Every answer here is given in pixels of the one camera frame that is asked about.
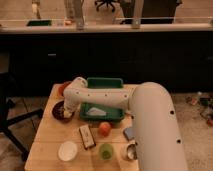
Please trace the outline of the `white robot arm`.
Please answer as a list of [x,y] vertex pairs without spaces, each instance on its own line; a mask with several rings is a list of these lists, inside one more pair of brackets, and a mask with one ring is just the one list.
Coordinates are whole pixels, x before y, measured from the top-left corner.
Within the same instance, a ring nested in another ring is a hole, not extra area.
[[134,88],[88,88],[82,77],[63,91],[64,108],[73,113],[80,103],[129,110],[139,171],[188,171],[183,140],[172,98],[155,82]]

